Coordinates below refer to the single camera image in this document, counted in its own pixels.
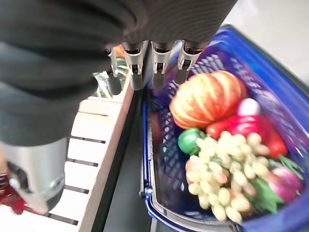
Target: plastic fruit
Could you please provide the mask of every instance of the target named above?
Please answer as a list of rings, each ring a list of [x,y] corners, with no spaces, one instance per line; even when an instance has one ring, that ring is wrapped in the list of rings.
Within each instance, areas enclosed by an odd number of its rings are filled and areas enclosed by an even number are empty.
[[[263,156],[270,156],[273,159],[278,159],[279,156],[287,156],[288,151],[283,139],[276,132],[274,127],[261,114],[261,109],[258,103],[253,99],[244,99],[238,107],[238,115],[230,116],[224,120],[210,124],[206,132],[214,139],[220,137],[221,132],[228,131],[232,135],[241,134],[248,138],[248,143],[251,143],[250,135],[260,137],[256,148],[256,152]]]
[[[201,73],[179,87],[169,108],[179,127],[204,129],[210,123],[235,113],[245,96],[243,83],[231,73]]]
[[[182,132],[178,138],[180,150],[190,156],[197,155],[199,153],[199,147],[196,143],[197,138],[205,139],[206,135],[197,128],[191,128]]]
[[[285,203],[293,201],[302,189],[302,181],[285,167],[272,170],[268,185]]]

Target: white wooden shelf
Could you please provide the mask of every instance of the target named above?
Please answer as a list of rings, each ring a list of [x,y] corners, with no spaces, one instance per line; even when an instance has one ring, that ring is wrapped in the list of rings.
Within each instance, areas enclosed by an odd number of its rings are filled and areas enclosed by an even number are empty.
[[[1,231],[91,231],[133,96],[128,80],[120,99],[91,97],[81,102],[65,163],[66,187],[58,205],[45,216],[29,212],[18,216],[0,205]]]

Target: toy vegetable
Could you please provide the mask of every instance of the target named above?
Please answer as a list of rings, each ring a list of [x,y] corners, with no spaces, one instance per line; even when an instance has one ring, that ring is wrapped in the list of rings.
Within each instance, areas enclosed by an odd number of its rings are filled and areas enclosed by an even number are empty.
[[[283,156],[282,164],[260,156],[269,152],[261,141],[257,133],[245,138],[228,131],[223,131],[217,141],[197,138],[200,152],[185,166],[188,191],[219,221],[229,218],[240,224],[254,208],[261,213],[276,213],[280,205],[300,194],[302,182],[294,174],[300,168]]]
[[[204,129],[234,113],[245,96],[243,83],[229,72],[202,73],[179,87],[169,108],[179,127]]]
[[[241,134],[248,138],[250,134],[258,135],[261,139],[259,143],[266,146],[262,148],[263,155],[268,155],[273,159],[287,155],[287,148],[267,119],[260,115],[259,104],[253,99],[244,99],[238,107],[238,115],[230,116],[225,120],[215,122],[207,127],[207,134],[217,139],[222,131],[228,131],[232,135]]]
[[[197,138],[206,138],[205,133],[198,128],[191,128],[182,132],[178,137],[178,146],[180,150],[190,156],[197,155],[199,153],[199,147],[196,143]]]

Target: gray floor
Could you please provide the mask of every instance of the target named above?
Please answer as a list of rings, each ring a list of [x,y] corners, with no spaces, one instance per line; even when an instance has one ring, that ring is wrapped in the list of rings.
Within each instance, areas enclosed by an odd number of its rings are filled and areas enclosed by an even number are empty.
[[[308,0],[238,0],[225,23],[309,85]]]
[[[151,231],[150,232],[173,232],[167,226],[163,225],[162,223],[152,219],[151,222]]]
[[[104,232],[149,232],[151,218],[139,197],[142,158],[141,118],[133,125]]]

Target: red object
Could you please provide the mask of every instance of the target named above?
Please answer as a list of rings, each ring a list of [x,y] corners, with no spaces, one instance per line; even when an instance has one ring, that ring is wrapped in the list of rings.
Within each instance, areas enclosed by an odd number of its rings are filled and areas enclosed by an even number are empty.
[[[263,144],[269,148],[271,158],[277,160],[279,155],[287,156],[288,151],[284,141],[263,116],[231,116],[209,125],[206,133],[214,139],[218,139],[221,132],[225,130],[232,135],[242,134],[245,137],[253,132],[258,133],[262,137]]]
[[[287,156],[288,150],[284,141],[268,121],[265,123],[265,128],[269,128],[268,139],[264,141],[264,145],[269,148],[269,156],[276,160],[280,155]]]
[[[246,94],[244,84],[229,72],[201,73],[179,87],[169,108],[179,127],[204,129],[234,114]]]
[[[33,212],[18,193],[9,185],[7,174],[0,174],[0,204],[10,206],[16,214],[22,214],[24,210]]]

